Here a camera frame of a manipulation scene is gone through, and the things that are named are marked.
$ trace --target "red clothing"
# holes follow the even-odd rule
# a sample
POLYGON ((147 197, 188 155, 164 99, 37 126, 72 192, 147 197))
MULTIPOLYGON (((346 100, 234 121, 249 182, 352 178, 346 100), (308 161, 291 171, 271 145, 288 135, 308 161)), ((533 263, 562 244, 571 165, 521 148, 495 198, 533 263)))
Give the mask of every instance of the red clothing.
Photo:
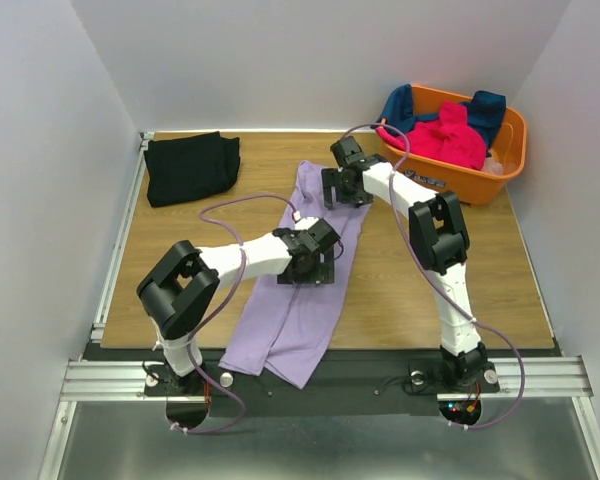
MULTIPOLYGON (((376 129, 382 140, 404 150, 402 137, 390 135, 384 127, 376 129)), ((478 132, 467 124, 467 108, 444 102, 439 116, 431 122, 418 122, 407 133, 411 153, 460 167, 482 170, 487 146, 478 132)))

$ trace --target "black cloth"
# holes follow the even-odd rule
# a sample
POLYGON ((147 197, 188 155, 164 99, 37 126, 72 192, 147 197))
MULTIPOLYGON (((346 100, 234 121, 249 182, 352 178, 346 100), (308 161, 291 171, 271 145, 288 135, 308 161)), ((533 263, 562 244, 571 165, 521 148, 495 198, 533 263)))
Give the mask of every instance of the black cloth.
POLYGON ((150 141, 144 159, 152 207, 191 202, 233 187, 240 169, 240 139, 213 132, 150 141))

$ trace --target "wooden table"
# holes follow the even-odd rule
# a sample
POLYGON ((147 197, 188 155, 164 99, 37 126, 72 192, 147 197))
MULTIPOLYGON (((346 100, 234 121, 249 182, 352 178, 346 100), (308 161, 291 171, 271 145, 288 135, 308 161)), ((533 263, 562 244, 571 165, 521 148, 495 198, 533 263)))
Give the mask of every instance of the wooden table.
MULTIPOLYGON (((156 140, 191 134, 158 134, 156 140)), ((144 348, 155 332, 136 297, 136 287, 175 242, 189 239, 196 246, 234 243, 222 228, 198 219, 203 207, 256 192, 288 197, 298 163, 333 166, 329 146, 338 138, 329 133, 242 133, 242 165, 237 184, 226 194, 171 207, 153 209, 142 182, 120 272, 102 338, 105 348, 144 348)), ((367 153, 379 150, 377 137, 357 136, 367 153)), ((275 228, 283 202, 261 199, 217 210, 214 215, 235 227, 245 240, 275 228)), ((463 206, 471 239, 467 283, 473 311, 483 323, 507 333, 520 347, 552 347, 553 340, 538 290, 518 232, 509 197, 502 191, 484 207, 463 206)), ((243 282, 229 306, 200 331, 199 345, 226 346, 249 297, 254 280, 243 282)), ((227 290, 216 294, 212 308, 227 290)), ((504 347, 484 333, 488 347, 504 347)), ((359 239, 352 277, 331 341, 332 348, 437 348, 440 344, 433 293, 411 260, 391 209, 376 201, 359 239)))

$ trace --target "laundry basket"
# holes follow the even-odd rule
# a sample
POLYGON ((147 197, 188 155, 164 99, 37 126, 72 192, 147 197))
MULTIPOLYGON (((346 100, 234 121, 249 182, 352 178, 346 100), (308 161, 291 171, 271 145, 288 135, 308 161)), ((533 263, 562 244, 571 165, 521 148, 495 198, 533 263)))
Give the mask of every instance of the laundry basket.
MULTIPOLYGON (((470 101, 471 97, 413 85, 414 113, 437 112, 442 103, 470 101)), ((409 178, 437 191, 452 190, 458 198, 472 205, 484 205, 495 198, 505 184, 520 174, 524 168, 527 144, 527 125, 522 116, 507 107, 502 127, 490 152, 503 165, 503 175, 493 175, 470 168, 459 167, 420 155, 409 155, 401 171, 409 178)), ((384 155, 393 164, 404 155, 383 142, 384 155)))

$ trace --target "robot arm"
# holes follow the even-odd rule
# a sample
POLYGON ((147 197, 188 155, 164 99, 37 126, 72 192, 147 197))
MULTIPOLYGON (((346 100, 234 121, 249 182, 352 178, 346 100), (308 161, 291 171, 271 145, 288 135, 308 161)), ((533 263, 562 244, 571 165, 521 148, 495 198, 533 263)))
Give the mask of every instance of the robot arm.
MULTIPOLYGON (((380 155, 366 156, 353 137, 331 146, 339 168, 323 171, 325 205, 332 205, 332 190, 340 203, 364 204, 379 197, 391 203, 389 179, 393 166, 380 155)), ((394 175, 394 204, 409 220, 409 243, 425 274, 465 312, 471 314, 465 282, 469 237, 457 196, 438 193, 404 175, 394 175), (434 220, 441 222, 436 226, 434 220)), ((474 381, 490 368, 475 325, 439 293, 435 293, 442 326, 443 377, 452 386, 474 381)))
POLYGON ((137 289, 173 372, 185 377, 194 370, 189 344, 202 364, 195 332, 216 290, 235 283, 242 251, 247 261, 241 280, 277 275, 282 284, 333 283, 333 246, 339 240, 324 219, 309 217, 293 230, 278 228, 242 246, 195 248, 186 240, 173 245, 137 289), (189 279, 186 285, 183 279, 189 279))

